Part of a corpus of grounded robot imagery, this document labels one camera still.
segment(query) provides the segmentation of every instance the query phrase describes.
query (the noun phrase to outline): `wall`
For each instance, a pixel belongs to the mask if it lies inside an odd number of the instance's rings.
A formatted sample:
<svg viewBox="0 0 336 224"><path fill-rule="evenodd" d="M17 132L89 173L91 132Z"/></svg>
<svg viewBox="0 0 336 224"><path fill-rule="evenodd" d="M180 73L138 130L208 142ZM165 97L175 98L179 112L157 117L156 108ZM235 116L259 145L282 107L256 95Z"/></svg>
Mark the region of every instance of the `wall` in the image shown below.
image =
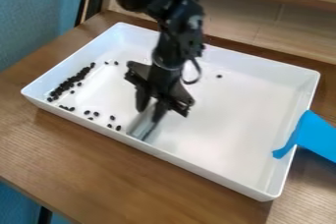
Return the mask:
<svg viewBox="0 0 336 224"><path fill-rule="evenodd" d="M0 71L75 22L80 0L0 0Z"/></svg>

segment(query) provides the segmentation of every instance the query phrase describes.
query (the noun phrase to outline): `white tray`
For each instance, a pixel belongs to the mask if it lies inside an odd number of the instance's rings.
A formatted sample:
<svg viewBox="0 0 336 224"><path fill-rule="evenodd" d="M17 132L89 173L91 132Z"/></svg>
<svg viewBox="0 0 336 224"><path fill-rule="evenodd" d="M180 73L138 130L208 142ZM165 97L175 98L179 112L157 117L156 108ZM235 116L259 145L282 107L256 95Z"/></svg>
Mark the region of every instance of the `white tray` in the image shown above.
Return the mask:
<svg viewBox="0 0 336 224"><path fill-rule="evenodd" d="M42 109L246 196L260 201L280 196L295 149L281 160L271 151L284 145L309 108L319 73L206 45L199 59L203 78L186 86L196 99L190 116L169 112L152 138L142 142L126 135L138 113L135 88L124 74L129 60L150 64L157 37L156 31L119 23L26 86L22 94ZM96 67L83 86L74 88L75 94L66 92L57 101L46 101L51 90L91 62ZM194 74L186 68L186 76ZM60 104L76 110L65 111ZM100 115L89 121L85 110ZM107 128L109 123L122 130Z"/></svg>

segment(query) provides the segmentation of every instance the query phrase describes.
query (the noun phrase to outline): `plastic tray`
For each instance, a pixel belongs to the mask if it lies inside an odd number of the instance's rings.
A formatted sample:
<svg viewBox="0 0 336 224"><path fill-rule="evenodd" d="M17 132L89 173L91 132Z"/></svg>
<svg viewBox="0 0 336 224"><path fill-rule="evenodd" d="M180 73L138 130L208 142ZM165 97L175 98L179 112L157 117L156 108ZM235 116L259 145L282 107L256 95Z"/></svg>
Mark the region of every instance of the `plastic tray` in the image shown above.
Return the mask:
<svg viewBox="0 0 336 224"><path fill-rule="evenodd" d="M199 59L203 77L186 86L196 99L190 116L169 112L151 138L142 142L126 134L139 115L135 88L124 75L127 61L150 64L157 38L156 31L116 24L26 86L22 94L44 110L246 196L260 201L280 196L295 149L280 160L271 151L284 145L309 108L319 73L206 45ZM51 90L91 62L96 66L82 86L72 88L74 94L67 91L56 101L46 100ZM194 74L187 66L186 78ZM100 115L85 115L85 110ZM118 125L120 132L115 131Z"/></svg>

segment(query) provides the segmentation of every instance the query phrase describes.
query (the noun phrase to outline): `blue cloth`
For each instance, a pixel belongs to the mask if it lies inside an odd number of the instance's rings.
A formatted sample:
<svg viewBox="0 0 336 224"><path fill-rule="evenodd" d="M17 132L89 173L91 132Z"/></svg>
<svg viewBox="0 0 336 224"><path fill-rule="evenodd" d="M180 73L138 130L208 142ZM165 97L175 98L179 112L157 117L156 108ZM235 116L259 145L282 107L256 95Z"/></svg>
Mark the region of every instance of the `blue cloth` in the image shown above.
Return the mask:
<svg viewBox="0 0 336 224"><path fill-rule="evenodd" d="M285 146L273 151L273 156L282 158L295 144L336 163L336 129L310 110L301 117Z"/></svg>

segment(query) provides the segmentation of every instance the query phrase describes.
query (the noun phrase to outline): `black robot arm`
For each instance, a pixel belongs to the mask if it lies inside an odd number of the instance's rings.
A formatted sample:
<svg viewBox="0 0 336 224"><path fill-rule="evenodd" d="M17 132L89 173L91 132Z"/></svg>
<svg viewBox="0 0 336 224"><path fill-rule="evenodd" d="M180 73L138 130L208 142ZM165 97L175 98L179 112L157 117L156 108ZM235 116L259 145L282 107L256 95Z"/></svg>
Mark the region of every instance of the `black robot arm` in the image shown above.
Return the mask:
<svg viewBox="0 0 336 224"><path fill-rule="evenodd" d="M126 10L145 13L159 25L160 36L152 52L152 64L129 62L125 79L137 89L137 109L143 111L150 97L157 103L153 122L157 123L168 110L187 117L194 99L184 84L194 84L201 75L196 57L201 56L203 10L197 0L117 0ZM182 73L190 60L198 78L184 81Z"/></svg>

